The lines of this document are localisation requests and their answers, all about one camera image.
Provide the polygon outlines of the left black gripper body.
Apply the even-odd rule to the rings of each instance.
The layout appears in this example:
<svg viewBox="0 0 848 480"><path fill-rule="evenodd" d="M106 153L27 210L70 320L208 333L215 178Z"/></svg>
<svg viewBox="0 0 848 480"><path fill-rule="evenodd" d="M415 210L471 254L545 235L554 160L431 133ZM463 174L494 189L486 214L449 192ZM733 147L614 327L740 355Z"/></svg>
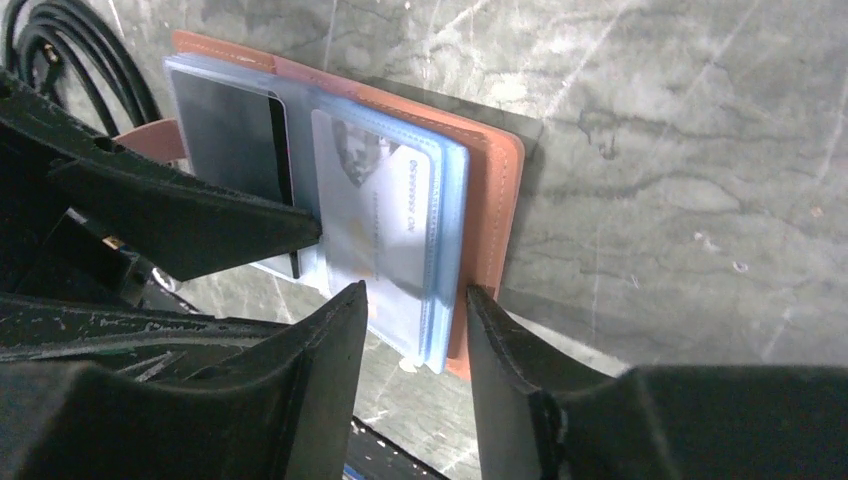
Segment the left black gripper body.
<svg viewBox="0 0 848 480"><path fill-rule="evenodd" d="M72 207L47 175L80 159L159 180L175 171L93 132L3 74L3 362L238 365L284 353L282 327L197 314L156 284L152 273L160 267Z"/></svg>

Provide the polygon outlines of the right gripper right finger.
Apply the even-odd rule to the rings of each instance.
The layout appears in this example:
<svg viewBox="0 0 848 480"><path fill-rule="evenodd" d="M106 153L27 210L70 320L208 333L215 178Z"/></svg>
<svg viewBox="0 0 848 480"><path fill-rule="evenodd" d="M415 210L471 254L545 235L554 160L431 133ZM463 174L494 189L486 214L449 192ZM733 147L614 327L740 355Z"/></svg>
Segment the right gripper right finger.
<svg viewBox="0 0 848 480"><path fill-rule="evenodd" d="M481 286L468 350L486 479L843 479L843 367L638 365L555 349Z"/></svg>

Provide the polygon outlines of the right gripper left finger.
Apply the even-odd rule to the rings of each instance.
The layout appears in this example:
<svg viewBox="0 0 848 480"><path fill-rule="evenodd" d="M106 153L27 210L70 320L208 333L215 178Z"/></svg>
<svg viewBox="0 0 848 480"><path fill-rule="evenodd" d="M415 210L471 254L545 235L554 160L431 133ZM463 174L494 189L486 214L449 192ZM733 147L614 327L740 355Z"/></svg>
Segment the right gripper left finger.
<svg viewBox="0 0 848 480"><path fill-rule="evenodd" d="M5 479L338 479L363 282L294 324L1 298Z"/></svg>

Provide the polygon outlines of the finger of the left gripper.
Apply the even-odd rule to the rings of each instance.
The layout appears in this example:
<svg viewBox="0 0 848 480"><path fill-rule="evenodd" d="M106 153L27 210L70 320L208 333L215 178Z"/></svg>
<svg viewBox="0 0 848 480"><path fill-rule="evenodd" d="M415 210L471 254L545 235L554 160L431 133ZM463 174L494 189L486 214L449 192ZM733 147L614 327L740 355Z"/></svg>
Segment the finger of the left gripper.
<svg viewBox="0 0 848 480"><path fill-rule="evenodd" d="M80 159L47 179L72 207L181 281L288 254L320 235L308 213L218 192L175 171L159 180Z"/></svg>

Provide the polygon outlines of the white credit card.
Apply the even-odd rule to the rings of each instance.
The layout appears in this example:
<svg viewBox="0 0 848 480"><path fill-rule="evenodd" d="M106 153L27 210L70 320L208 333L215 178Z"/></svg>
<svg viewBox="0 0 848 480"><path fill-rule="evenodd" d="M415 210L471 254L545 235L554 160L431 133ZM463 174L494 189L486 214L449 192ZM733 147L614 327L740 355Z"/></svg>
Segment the white credit card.
<svg viewBox="0 0 848 480"><path fill-rule="evenodd" d="M430 159L320 110L312 126L329 284L365 281L370 327L402 355L418 357Z"/></svg>

